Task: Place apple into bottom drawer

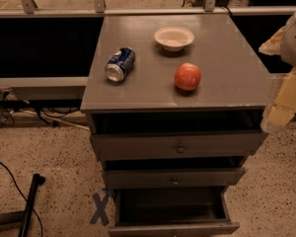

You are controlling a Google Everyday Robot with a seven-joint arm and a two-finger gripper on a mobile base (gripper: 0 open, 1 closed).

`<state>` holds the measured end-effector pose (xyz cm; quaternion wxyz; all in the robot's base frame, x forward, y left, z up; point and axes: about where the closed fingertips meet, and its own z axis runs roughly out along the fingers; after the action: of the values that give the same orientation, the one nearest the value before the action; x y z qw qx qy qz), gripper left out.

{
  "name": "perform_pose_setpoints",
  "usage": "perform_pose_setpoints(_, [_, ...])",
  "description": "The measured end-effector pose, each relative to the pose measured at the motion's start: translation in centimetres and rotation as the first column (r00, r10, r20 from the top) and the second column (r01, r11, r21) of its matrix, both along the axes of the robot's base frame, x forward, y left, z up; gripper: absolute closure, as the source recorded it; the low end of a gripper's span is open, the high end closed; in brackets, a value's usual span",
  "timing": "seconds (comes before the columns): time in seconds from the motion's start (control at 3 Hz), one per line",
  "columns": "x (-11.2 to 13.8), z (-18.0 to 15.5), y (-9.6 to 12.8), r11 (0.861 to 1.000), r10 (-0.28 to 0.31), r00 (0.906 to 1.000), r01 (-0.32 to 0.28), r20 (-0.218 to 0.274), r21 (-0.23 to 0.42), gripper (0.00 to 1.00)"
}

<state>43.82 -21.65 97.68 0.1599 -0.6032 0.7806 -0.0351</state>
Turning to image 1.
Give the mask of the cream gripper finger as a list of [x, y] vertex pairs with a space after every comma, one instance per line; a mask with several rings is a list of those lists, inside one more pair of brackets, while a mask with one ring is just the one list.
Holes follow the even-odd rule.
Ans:
[[276, 74], [260, 127], [264, 132], [277, 132], [296, 115], [296, 67], [289, 73]]
[[284, 28], [280, 28], [270, 39], [259, 47], [259, 52], [266, 55], [280, 55]]

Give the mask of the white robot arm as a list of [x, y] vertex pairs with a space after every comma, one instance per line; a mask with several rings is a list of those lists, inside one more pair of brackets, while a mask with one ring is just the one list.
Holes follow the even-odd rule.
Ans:
[[259, 47], [266, 55], [279, 55], [292, 66], [290, 72], [272, 82], [260, 127], [274, 133], [287, 125], [296, 115], [296, 12], [287, 23]]

